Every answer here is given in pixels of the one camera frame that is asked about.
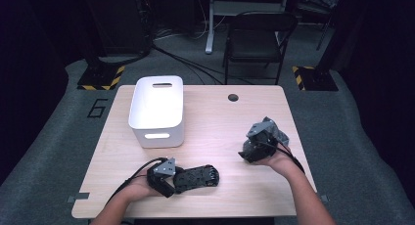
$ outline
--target yellow and black hazard tape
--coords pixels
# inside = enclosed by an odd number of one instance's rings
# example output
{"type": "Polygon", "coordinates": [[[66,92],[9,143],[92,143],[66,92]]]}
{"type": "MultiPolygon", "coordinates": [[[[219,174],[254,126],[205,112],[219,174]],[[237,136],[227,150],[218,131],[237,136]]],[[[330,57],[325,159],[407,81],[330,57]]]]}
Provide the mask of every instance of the yellow and black hazard tape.
{"type": "Polygon", "coordinates": [[[294,76],[296,77],[296,82],[299,90],[305,90],[304,82],[300,75],[301,68],[314,69],[314,67],[293,67],[294,76]]]}
{"type": "Polygon", "coordinates": [[[124,72],[125,67],[120,67],[115,74],[113,82],[109,85],[78,85],[77,89],[79,90],[114,90],[116,85],[119,83],[121,79],[121,75],[124,72]]]}

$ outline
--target black device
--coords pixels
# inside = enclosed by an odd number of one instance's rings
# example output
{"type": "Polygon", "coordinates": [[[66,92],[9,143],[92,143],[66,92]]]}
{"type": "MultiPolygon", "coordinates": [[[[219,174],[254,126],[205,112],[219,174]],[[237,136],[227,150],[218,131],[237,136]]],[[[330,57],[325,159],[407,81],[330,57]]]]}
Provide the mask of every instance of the black device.
{"type": "Polygon", "coordinates": [[[210,164],[189,169],[179,168],[173,177],[176,194],[196,188],[215,187],[218,183],[219,172],[210,164]]]}
{"type": "Polygon", "coordinates": [[[219,183],[219,172],[210,164],[183,169],[175,165],[174,158],[159,157],[150,160],[141,166],[134,174],[131,175],[127,180],[125,180],[113,193],[108,202],[113,198],[115,194],[121,191],[123,188],[128,186],[128,184],[137,177],[144,176],[138,175],[141,170],[143,170],[147,165],[155,162],[152,167],[147,170],[147,182],[149,186],[161,193],[166,198],[171,197],[173,194],[180,194],[184,191],[201,188],[201,187],[214,187],[219,183]],[[165,179],[174,175],[173,183],[174,188],[165,179]]]}
{"type": "Polygon", "coordinates": [[[287,155],[299,169],[304,172],[301,163],[293,156],[285,146],[288,137],[278,129],[275,122],[265,117],[262,122],[254,124],[247,134],[248,140],[243,145],[243,150],[238,154],[247,162],[252,163],[260,159],[272,157],[275,152],[280,151],[287,155]]]}
{"type": "Polygon", "coordinates": [[[175,193],[175,189],[165,179],[173,176],[176,170],[183,170],[175,166],[174,158],[164,159],[147,170],[147,182],[149,186],[169,198],[175,193]]]}

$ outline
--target black curtain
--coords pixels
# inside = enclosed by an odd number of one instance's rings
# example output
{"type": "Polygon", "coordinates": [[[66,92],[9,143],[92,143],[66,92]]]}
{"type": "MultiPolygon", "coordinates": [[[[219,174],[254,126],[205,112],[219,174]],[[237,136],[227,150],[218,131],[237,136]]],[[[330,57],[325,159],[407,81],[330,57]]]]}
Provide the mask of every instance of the black curtain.
{"type": "Polygon", "coordinates": [[[0,181],[65,94],[65,67],[104,50],[85,0],[0,0],[0,181]]]}
{"type": "Polygon", "coordinates": [[[415,204],[413,12],[413,0],[369,0],[341,75],[355,98],[364,130],[415,204]]]}

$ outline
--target hand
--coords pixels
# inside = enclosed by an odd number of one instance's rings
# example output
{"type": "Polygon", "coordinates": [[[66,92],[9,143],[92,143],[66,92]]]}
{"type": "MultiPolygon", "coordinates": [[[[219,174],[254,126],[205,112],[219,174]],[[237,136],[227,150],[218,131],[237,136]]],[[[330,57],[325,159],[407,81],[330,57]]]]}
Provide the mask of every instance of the hand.
{"type": "Polygon", "coordinates": [[[131,182],[122,189],[119,194],[128,199],[129,202],[135,202],[146,197],[161,196],[161,194],[149,186],[147,182],[147,169],[141,170],[131,182]]]}
{"type": "MultiPolygon", "coordinates": [[[[278,148],[282,150],[286,150],[281,144],[278,143],[278,148]]],[[[293,171],[300,170],[290,159],[287,155],[281,153],[280,151],[276,151],[275,154],[271,157],[267,157],[255,162],[255,164],[259,165],[267,165],[274,169],[277,173],[281,174],[285,178],[292,173],[293,171]]]]}

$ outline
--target gray carpet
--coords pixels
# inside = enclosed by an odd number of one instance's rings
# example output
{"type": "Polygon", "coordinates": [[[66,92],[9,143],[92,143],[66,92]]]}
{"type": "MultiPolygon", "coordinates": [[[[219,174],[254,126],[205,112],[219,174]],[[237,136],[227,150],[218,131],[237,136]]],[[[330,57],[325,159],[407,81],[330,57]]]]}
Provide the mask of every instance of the gray carpet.
{"type": "MultiPolygon", "coordinates": [[[[315,51],[318,27],[299,25],[289,43],[280,85],[284,88],[319,195],[339,224],[415,224],[415,211],[394,172],[379,158],[359,122],[355,102],[339,74],[331,73],[339,92],[300,91],[292,66],[317,65],[324,48],[315,51]]],[[[224,32],[217,32],[213,53],[206,55],[206,36],[171,36],[155,44],[175,55],[223,72],[224,32]]],[[[121,61],[126,57],[106,58],[121,61]]],[[[84,61],[67,67],[66,95],[20,163],[0,188],[0,224],[87,224],[71,217],[74,196],[92,158],[116,90],[82,91],[76,82],[84,61]],[[102,117],[87,117],[97,99],[102,117]]],[[[223,75],[210,72],[223,81],[223,75]]],[[[215,84],[157,51],[125,67],[119,85],[143,76],[175,74],[184,84],[215,84]]],[[[255,84],[273,81],[253,80],[255,84]]],[[[230,80],[230,84],[246,84],[230,80]]],[[[297,224],[295,217],[276,224],[297,224]]]]}

